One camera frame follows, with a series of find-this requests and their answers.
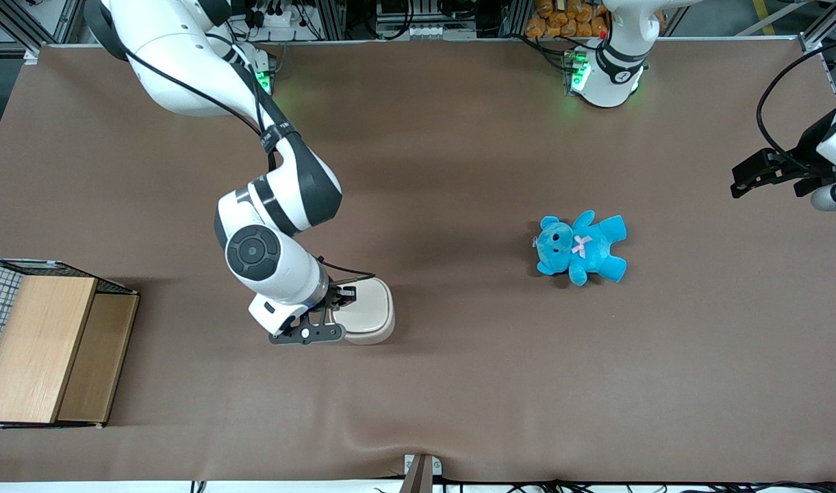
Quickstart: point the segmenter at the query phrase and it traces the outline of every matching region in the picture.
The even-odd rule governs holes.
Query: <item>pink bow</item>
[[[573,240],[577,241],[577,245],[573,247],[573,253],[579,253],[581,258],[585,258],[585,244],[591,241],[590,236],[581,237],[579,235],[573,237]]]

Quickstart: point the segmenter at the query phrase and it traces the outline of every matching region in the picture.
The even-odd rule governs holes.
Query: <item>orange object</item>
[[[591,19],[591,35],[602,36],[603,32],[607,31],[606,21],[603,18]]]
[[[655,10],[655,16],[658,18],[658,22],[661,23],[661,27],[659,28],[659,32],[664,34],[664,31],[668,30],[668,18],[664,16],[664,12],[661,10]]]
[[[579,12],[583,10],[583,3],[581,0],[568,0],[567,2],[567,17],[574,19],[577,18]]]
[[[586,3],[583,3],[581,7],[583,9],[577,13],[577,22],[589,22],[591,20],[591,14],[594,12],[594,7]]]
[[[524,28],[524,36],[528,38],[542,38],[546,32],[546,19],[531,18]]]
[[[548,18],[555,13],[555,4],[552,0],[536,0],[536,13],[541,18]]]
[[[573,19],[567,21],[567,24],[561,26],[561,36],[575,36],[577,34],[577,22]]]
[[[591,25],[587,22],[577,23],[577,36],[589,37],[591,35]]]
[[[548,26],[561,28],[564,25],[567,25],[568,20],[567,13],[555,12],[552,16],[550,16],[550,18],[548,18]]]

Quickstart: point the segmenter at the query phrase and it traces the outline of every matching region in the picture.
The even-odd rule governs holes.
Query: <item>teddy bear ear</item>
[[[550,227],[550,225],[556,225],[559,222],[561,222],[561,219],[556,218],[556,216],[545,216],[545,218],[540,221],[540,227],[545,229]]]
[[[550,266],[547,266],[542,262],[537,263],[536,268],[540,272],[540,274],[544,274],[544,275],[554,275],[555,274],[555,271],[553,271],[552,268],[550,268]]]

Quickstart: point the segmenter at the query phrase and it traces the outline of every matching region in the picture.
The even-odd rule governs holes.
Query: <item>black circular joint cap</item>
[[[232,16],[232,5],[226,0],[199,0],[199,5],[214,25],[223,25]]]
[[[281,244],[267,227],[249,225],[236,231],[226,248],[226,260],[237,275],[263,281],[277,270]]]

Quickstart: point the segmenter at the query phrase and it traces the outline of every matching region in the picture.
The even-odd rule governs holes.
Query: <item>wooden board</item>
[[[107,422],[138,299],[137,294],[95,295],[58,412],[60,421]]]
[[[97,280],[28,275],[0,343],[0,422],[51,423]]]

